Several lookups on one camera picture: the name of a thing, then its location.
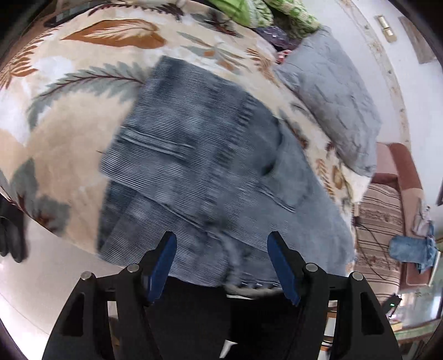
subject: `gray quilted cushion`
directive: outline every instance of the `gray quilted cushion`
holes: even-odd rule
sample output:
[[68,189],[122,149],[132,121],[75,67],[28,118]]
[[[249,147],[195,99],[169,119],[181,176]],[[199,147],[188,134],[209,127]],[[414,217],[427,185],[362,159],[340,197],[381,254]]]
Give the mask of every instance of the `gray quilted cushion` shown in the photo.
[[376,169],[381,120],[363,80],[328,27],[305,38],[274,68],[309,108],[344,163],[359,175]]

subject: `wooden panel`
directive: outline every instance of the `wooden panel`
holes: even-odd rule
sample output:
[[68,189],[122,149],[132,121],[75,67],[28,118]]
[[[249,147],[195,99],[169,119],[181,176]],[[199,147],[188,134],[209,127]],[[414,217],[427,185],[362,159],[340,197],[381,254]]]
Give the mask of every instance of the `wooden panel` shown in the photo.
[[405,16],[401,16],[399,20],[406,30],[409,40],[411,40],[418,62],[420,64],[425,64],[435,60],[436,57],[432,52],[432,49],[429,47],[426,40],[420,34],[414,24]]

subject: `striped sofa cushion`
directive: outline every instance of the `striped sofa cushion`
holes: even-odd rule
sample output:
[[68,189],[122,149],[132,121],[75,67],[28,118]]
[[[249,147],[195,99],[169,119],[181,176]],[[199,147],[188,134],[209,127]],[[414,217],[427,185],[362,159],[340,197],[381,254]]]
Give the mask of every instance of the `striped sofa cushion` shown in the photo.
[[359,210],[366,229],[356,227],[355,271],[364,274],[377,299],[384,302],[400,284],[401,263],[389,257],[390,240],[403,235],[400,194],[387,185],[370,184]]

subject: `brown sofa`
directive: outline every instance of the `brown sofa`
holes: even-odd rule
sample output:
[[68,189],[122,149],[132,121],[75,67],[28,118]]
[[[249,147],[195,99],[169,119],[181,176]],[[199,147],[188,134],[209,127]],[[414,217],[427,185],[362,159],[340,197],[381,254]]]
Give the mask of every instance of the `brown sofa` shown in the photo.
[[411,228],[422,185],[412,156],[402,144],[377,144],[377,171],[358,207],[362,226],[356,226],[357,261],[377,298],[383,302],[399,290],[425,286],[432,268],[419,274],[415,264],[389,257],[395,235],[418,237]]

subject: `metal screw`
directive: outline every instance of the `metal screw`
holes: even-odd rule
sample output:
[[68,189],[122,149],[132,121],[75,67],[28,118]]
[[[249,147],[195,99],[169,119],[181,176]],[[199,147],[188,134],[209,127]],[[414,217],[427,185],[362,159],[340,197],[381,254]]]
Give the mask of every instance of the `metal screw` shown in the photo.
[[80,279],[82,280],[88,280],[92,276],[92,273],[90,271],[84,271],[80,275]]
[[131,264],[127,267],[130,273],[135,273],[139,270],[140,266],[138,264]]
[[358,271],[352,273],[352,277],[357,281],[363,280],[363,275],[361,273],[359,273]]
[[319,267],[311,262],[306,264],[306,270],[308,270],[312,273],[316,272],[318,269],[319,269]]

